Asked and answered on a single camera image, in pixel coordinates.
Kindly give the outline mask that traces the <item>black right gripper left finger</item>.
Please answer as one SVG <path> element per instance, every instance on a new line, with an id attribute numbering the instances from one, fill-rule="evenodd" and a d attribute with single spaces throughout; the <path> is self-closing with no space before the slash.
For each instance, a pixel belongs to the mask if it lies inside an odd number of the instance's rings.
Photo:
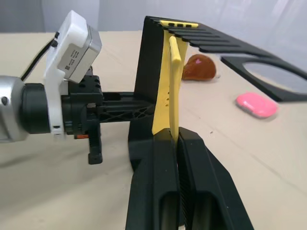
<path id="1" fill-rule="evenodd" d="M 133 169 L 127 211 L 127 230 L 176 230 L 180 193 L 177 158 L 165 128 L 145 140 L 129 141 Z"/>

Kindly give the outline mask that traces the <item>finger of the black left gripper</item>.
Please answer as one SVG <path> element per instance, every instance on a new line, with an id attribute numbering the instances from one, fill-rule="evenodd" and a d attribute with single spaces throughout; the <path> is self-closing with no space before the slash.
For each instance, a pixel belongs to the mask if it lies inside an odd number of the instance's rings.
<path id="1" fill-rule="evenodd" d="M 105 101 L 123 101 L 126 98 L 133 98 L 133 92 L 103 92 Z"/>
<path id="2" fill-rule="evenodd" d="M 152 116 L 155 104 L 143 99 L 106 101 L 102 105 L 102 123 L 135 121 Z"/>

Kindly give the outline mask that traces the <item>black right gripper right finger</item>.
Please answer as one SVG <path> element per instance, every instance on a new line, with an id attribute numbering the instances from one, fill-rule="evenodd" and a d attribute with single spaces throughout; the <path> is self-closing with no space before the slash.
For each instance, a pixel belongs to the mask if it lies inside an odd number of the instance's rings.
<path id="1" fill-rule="evenodd" d="M 230 173 L 196 132 L 183 127 L 177 165 L 186 229 L 253 229 Z"/>

